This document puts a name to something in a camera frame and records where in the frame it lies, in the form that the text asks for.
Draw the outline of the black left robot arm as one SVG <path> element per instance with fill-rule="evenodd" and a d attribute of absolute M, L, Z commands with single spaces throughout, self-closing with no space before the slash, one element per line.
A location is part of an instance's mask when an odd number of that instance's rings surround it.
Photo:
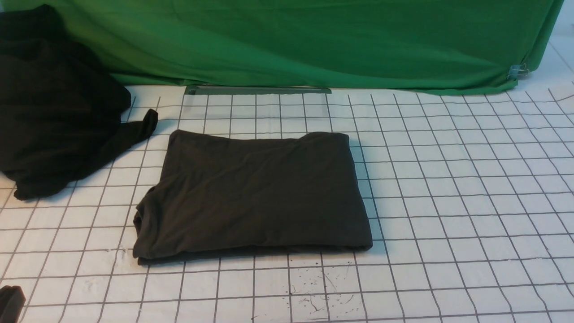
<path fill-rule="evenodd" d="M 25 301 L 20 286 L 3 286 L 0 289 L 0 322 L 18 323 Z"/>

